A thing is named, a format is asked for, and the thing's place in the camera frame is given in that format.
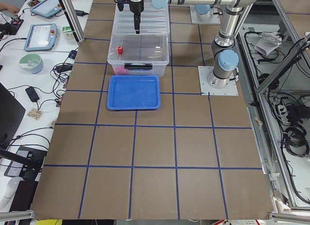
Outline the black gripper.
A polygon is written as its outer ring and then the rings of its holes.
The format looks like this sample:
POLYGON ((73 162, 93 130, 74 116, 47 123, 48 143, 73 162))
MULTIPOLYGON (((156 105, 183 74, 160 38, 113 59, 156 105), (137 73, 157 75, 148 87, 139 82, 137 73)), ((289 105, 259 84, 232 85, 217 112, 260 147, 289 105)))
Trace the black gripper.
POLYGON ((117 0, 120 12, 123 11, 125 4, 128 4, 130 11, 134 13, 134 29, 136 34, 140 34, 140 14, 144 10, 144 0, 117 0))

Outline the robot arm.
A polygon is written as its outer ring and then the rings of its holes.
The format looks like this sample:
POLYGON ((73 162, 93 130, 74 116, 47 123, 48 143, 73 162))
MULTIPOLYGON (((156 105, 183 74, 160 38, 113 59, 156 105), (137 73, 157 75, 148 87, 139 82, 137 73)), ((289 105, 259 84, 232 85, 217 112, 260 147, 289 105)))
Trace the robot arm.
POLYGON ((207 76, 208 84, 216 89, 223 89, 227 86, 231 73, 237 68, 239 57, 232 50, 235 36, 247 17, 253 3, 256 0, 149 0, 155 9, 162 9, 167 4, 209 4, 226 6, 223 11, 218 34, 212 42, 212 52, 215 59, 213 71, 207 76))

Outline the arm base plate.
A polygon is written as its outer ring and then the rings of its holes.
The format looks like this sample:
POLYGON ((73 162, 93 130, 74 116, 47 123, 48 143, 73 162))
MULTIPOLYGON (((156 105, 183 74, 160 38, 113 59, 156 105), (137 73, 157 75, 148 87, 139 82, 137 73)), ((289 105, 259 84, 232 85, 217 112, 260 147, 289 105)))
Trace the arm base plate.
POLYGON ((238 96, 233 72, 227 79, 218 79, 213 73, 213 66, 198 66, 201 94, 203 96, 238 96))
POLYGON ((190 6, 191 23, 219 25, 219 16, 222 14, 216 7, 209 4, 196 4, 190 6))

